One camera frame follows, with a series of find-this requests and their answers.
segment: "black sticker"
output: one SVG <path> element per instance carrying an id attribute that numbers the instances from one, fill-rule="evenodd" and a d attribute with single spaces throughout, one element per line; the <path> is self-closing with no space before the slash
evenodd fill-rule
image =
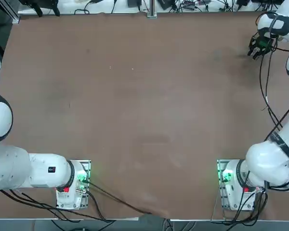
<path id="1" fill-rule="evenodd" d="M 48 173 L 56 172 L 56 167 L 48 167 Z"/>

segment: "electronics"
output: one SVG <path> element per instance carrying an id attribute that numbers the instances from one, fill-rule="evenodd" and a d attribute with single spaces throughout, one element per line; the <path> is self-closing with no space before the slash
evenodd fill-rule
<path id="1" fill-rule="evenodd" d="M 169 7 L 175 5 L 175 1 L 174 0 L 158 0 L 158 3 L 163 8 L 163 10 L 166 10 Z"/>
<path id="2" fill-rule="evenodd" d="M 140 8 L 141 2 L 142 2 L 141 0 L 127 0 L 127 5 L 129 8 L 133 8 L 133 7 Z"/>

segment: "brown tabletop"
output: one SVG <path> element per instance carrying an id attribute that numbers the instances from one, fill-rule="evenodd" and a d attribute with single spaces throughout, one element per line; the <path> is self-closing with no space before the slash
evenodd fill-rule
<path id="1" fill-rule="evenodd" d="M 4 142 L 90 159 L 94 182 L 143 210 L 210 219 L 216 160 L 244 158 L 273 126 L 262 111 L 260 60 L 246 56 L 258 14 L 21 20 L 0 75 L 0 94 L 14 113 Z M 269 103 L 279 116 L 289 107 L 287 56 L 276 51 L 271 65 Z M 26 190 L 54 204 L 51 191 Z M 139 216 L 96 197 L 108 218 Z M 215 219 L 222 218 L 219 205 Z M 96 215 L 93 203 L 83 212 Z M 0 194 L 0 218 L 49 217 Z M 262 218 L 289 220 L 289 193 L 269 193 Z"/>

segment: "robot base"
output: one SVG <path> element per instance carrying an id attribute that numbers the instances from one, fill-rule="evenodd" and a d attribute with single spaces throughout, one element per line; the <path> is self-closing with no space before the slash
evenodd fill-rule
<path id="1" fill-rule="evenodd" d="M 218 177 L 220 183 L 220 193 L 222 199 L 222 207 L 238 210 L 242 192 L 244 190 L 242 203 L 256 190 L 250 191 L 249 188 L 242 188 L 236 173 L 236 167 L 240 160 L 238 159 L 219 159 L 217 160 Z M 253 210 L 255 195 L 253 195 L 243 206 L 242 210 Z"/>
<path id="2" fill-rule="evenodd" d="M 68 189 L 63 192 L 56 190 L 57 207 L 69 210 L 78 210 L 88 207 L 89 184 L 83 180 L 90 180 L 91 160 L 70 160 L 75 169 L 74 180 Z"/>

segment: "robotic arm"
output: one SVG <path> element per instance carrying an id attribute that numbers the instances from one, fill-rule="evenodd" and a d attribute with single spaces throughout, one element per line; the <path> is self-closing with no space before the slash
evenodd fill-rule
<path id="1" fill-rule="evenodd" d="M 0 96 L 0 141 L 11 131 L 13 113 Z M 86 195 L 90 168 L 82 162 L 57 154 L 28 153 L 0 143 L 0 190 L 16 188 L 56 188 L 57 206 L 80 209 L 88 204 Z"/>
<path id="2" fill-rule="evenodd" d="M 259 36 L 252 37 L 248 53 L 253 54 L 254 59 L 271 51 L 274 39 L 289 41 L 289 0 L 285 0 L 276 13 L 264 13 L 257 29 Z M 289 57 L 286 71 L 289 75 Z M 237 205 L 242 201 L 242 192 L 245 192 L 244 198 L 248 198 L 258 187 L 289 191 L 289 121 L 269 140 L 251 146 L 245 160 L 231 160 L 222 179 L 232 210 L 239 209 Z M 252 210 L 250 205 L 254 200 L 255 196 L 251 196 L 243 210 Z"/>

